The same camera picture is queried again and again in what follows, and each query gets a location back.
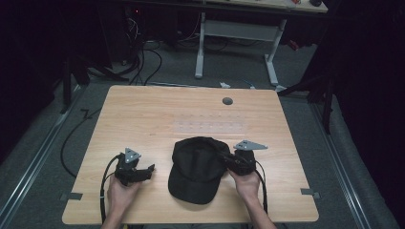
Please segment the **dark background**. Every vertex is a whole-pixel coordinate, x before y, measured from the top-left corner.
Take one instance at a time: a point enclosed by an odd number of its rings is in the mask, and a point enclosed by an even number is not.
[[[359,154],[398,223],[405,226],[404,1],[325,1],[332,23],[291,18],[282,43],[318,44],[302,81],[333,75],[334,93]],[[0,156],[3,161],[35,116],[53,100],[63,61],[80,53],[98,65],[128,59],[120,5],[73,1],[1,3]],[[194,30],[197,12],[138,9],[143,39],[176,47],[178,31]],[[305,90],[325,87],[315,83]]]

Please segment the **wooden table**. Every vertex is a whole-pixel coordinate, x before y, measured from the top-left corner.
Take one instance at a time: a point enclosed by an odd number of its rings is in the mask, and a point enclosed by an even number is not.
[[[224,105],[230,97],[232,105]],[[173,198],[167,188],[175,142],[212,136],[229,145],[243,139],[268,146],[255,151],[266,170],[268,214],[276,222],[315,221],[309,185],[277,93],[269,90],[113,86],[63,214],[67,224],[100,224],[99,186],[108,162],[129,147],[141,154],[138,169],[156,164],[125,217],[125,223],[249,222],[244,204],[226,173],[215,198],[196,205]]]

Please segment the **handheld controller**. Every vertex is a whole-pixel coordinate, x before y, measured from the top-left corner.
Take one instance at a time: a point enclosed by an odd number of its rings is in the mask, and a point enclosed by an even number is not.
[[[264,150],[268,147],[248,140],[234,146],[234,155],[223,156],[226,167],[239,176],[249,175],[256,171],[256,159],[253,150]]]
[[[137,170],[140,154],[132,151],[129,148],[125,149],[125,154],[120,153],[118,163],[114,175],[125,186],[128,183],[140,182],[152,177],[152,172],[155,170],[155,164],[144,170]]]
[[[236,150],[235,155],[224,156],[224,163],[239,176],[249,175],[256,170],[253,151]]]

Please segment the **metal bracket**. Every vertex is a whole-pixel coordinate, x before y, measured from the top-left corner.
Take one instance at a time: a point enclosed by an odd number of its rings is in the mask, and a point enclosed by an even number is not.
[[[252,141],[243,140],[238,144],[236,144],[235,146],[233,146],[233,148],[237,150],[250,151],[250,150],[265,150],[268,147],[266,145],[262,145]]]
[[[125,163],[131,163],[132,161],[139,159],[141,154],[131,150],[130,148],[125,148]]]
[[[321,198],[321,195],[318,192],[314,192],[312,189],[301,189],[302,195],[311,195],[313,198]]]

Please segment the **gray carpet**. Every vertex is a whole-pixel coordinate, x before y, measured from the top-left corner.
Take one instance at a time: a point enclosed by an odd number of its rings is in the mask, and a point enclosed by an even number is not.
[[[273,89],[274,87],[269,84],[263,56],[240,54],[235,52],[237,49],[238,47],[234,46],[226,47],[220,52],[207,51],[203,79],[195,79],[196,48],[178,46],[173,49],[162,45],[156,50],[162,57],[162,65],[149,82],[202,87],[220,87],[220,82],[225,82],[232,88],[248,88],[250,85],[245,83],[248,81],[258,89]],[[315,46],[296,52],[286,46],[279,48],[274,66],[282,86],[287,87],[299,82],[315,50]],[[142,79],[145,80],[158,65],[158,56],[152,52],[145,52]],[[124,68],[116,65],[115,71]],[[99,228],[99,225],[69,226],[61,221],[66,203],[59,198],[63,193],[69,193],[72,190],[75,180],[63,169],[60,151],[71,130],[83,120],[84,112],[81,110],[87,109],[91,113],[99,109],[109,87],[115,84],[118,83],[104,78],[92,78],[92,83],[73,107],[72,113],[57,136],[51,153],[14,215],[10,228]],[[1,186],[0,193],[2,206],[11,196],[63,108],[61,87],[56,90],[55,95],[56,100],[37,117],[7,161],[0,167],[2,174],[0,182],[4,184]],[[278,226],[279,228],[285,226],[287,228],[357,228],[350,206],[331,166],[328,147],[322,137],[323,132],[317,125],[309,104],[301,95],[281,97],[281,102],[309,186],[321,195],[315,200],[320,218],[313,223],[287,223]],[[80,167],[96,120],[97,114],[78,127],[66,142],[64,159],[73,173],[77,173]],[[348,171],[354,180],[355,188],[361,195],[372,228],[397,228],[396,222],[378,194],[377,188],[352,144],[338,108],[332,113],[331,131],[342,160],[348,166]]]

